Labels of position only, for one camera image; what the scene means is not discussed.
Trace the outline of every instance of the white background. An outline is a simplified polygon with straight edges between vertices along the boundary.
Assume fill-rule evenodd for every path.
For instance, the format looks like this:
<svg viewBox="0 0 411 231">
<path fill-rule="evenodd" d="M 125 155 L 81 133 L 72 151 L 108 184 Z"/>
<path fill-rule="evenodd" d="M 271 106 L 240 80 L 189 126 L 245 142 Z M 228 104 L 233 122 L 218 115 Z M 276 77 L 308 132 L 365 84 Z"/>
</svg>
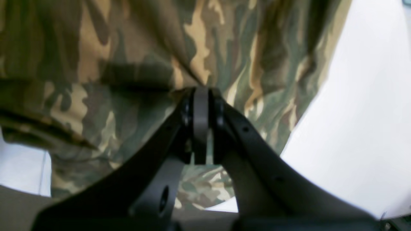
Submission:
<svg viewBox="0 0 411 231">
<path fill-rule="evenodd" d="M 282 154 L 377 218 L 411 213 L 410 25 L 400 0 L 353 1 L 329 78 Z M 0 142 L 0 184 L 50 195 L 50 171 L 44 151 Z"/>
</svg>

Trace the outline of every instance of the black metal bracket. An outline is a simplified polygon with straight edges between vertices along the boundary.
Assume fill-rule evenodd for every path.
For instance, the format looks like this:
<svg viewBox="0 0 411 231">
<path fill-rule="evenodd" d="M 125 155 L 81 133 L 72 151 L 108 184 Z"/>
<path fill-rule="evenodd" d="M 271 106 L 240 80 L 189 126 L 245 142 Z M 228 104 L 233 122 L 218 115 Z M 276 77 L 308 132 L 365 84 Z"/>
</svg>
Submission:
<svg viewBox="0 0 411 231">
<path fill-rule="evenodd" d="M 207 88 L 187 89 L 137 154 L 92 187 L 39 213 L 33 230 L 180 230 L 170 220 L 181 170 L 193 152 L 195 164 L 206 163 L 209 131 L 214 163 L 233 180 L 240 214 L 233 230 L 376 230 L 372 216 L 295 172 L 217 89 Z"/>
</svg>

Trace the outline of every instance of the camouflage jacket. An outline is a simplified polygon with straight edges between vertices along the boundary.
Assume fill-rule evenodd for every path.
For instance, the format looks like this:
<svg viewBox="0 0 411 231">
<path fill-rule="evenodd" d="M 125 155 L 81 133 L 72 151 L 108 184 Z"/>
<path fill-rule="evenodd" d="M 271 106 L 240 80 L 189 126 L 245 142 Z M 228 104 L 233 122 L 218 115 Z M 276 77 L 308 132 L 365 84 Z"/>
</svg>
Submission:
<svg viewBox="0 0 411 231">
<path fill-rule="evenodd" d="M 52 197 L 121 166 L 178 90 L 218 87 L 281 153 L 327 75 L 349 0 L 0 0 L 4 139 L 47 149 Z M 221 166 L 186 166 L 177 208 L 234 196 Z"/>
</svg>

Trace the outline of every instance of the screw hole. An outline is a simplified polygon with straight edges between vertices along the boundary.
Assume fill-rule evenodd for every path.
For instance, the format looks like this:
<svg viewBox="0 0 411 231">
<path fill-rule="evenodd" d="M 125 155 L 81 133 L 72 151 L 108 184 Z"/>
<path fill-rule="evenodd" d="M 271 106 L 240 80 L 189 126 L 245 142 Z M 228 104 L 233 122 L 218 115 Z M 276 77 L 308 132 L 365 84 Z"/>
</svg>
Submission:
<svg viewBox="0 0 411 231">
<path fill-rule="evenodd" d="M 274 176 L 273 181 L 279 182 L 279 183 L 283 183 L 284 182 L 284 178 L 282 178 L 281 176 Z"/>
<path fill-rule="evenodd" d="M 163 194 L 161 195 L 160 210 L 159 210 L 160 213 L 162 213 L 164 209 L 166 208 L 168 199 L 169 199 L 169 187 L 167 185 L 163 190 Z"/>
</svg>

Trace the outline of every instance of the clothing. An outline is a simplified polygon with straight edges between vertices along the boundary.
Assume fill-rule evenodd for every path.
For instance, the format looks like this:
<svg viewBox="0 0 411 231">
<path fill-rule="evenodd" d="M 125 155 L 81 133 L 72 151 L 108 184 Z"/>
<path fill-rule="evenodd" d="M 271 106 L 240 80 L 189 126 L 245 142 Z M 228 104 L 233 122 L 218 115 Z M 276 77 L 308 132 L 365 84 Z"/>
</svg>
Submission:
<svg viewBox="0 0 411 231">
<path fill-rule="evenodd" d="M 121 166 L 181 90 L 218 87 L 280 154 L 327 75 L 349 0 L 2 0 L 0 126 L 47 149 L 52 197 Z M 186 166 L 177 208 L 234 196 L 221 166 Z"/>
</svg>

